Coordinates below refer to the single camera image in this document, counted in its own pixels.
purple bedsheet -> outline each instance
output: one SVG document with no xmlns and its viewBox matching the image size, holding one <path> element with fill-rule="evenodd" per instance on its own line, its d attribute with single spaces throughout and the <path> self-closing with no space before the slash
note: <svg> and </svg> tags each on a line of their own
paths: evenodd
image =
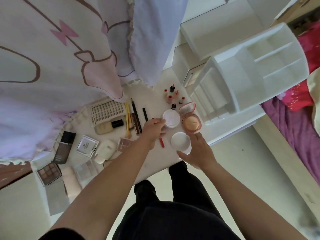
<svg viewBox="0 0 320 240">
<path fill-rule="evenodd" d="M 312 107 L 290 111 L 274 97 L 262 108 L 320 185 L 320 137 L 312 125 Z"/>
</svg>

black pants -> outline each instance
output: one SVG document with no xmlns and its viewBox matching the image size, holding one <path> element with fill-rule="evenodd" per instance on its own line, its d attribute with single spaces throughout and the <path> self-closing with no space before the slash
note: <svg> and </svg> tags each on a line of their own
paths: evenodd
<svg viewBox="0 0 320 240">
<path fill-rule="evenodd" d="M 205 187 L 196 176 L 188 172 L 184 161 L 171 166 L 169 174 L 172 180 L 174 202 L 200 208 L 222 219 Z M 144 209 L 153 202 L 159 201 L 154 186 L 148 180 L 136 184 L 134 193 L 136 203 L 127 210 L 114 233 L 113 240 L 130 239 L 140 222 Z"/>
</svg>

person's left hand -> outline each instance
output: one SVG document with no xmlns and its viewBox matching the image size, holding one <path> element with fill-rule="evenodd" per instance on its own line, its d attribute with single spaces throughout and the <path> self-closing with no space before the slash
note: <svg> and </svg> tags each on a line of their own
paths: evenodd
<svg viewBox="0 0 320 240">
<path fill-rule="evenodd" d="M 165 123 L 166 120 L 158 118 L 149 120 L 144 124 L 140 138 L 150 145 L 150 150 L 154 148 L 156 140 L 165 135 L 163 130 Z"/>
</svg>

wooden bed frame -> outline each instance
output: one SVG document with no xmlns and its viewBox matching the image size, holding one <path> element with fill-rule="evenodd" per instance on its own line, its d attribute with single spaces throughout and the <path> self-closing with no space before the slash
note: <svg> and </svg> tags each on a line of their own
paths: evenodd
<svg viewBox="0 0 320 240">
<path fill-rule="evenodd" d="M 272 25 L 298 20 L 318 7 L 320 7 L 320 0 L 298 0 Z M 253 127 L 320 223 L 320 187 L 318 183 L 268 115 L 258 119 Z"/>
</svg>

forearm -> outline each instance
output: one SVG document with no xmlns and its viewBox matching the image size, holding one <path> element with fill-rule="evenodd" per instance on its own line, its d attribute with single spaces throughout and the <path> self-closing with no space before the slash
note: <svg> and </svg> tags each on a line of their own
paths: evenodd
<svg viewBox="0 0 320 240">
<path fill-rule="evenodd" d="M 76 230 L 85 239 L 106 239 L 150 150 L 140 137 L 78 195 L 52 227 Z"/>
<path fill-rule="evenodd" d="M 246 239 L 306 240 L 298 230 L 218 163 L 212 163 L 203 172 L 218 190 Z"/>
</svg>

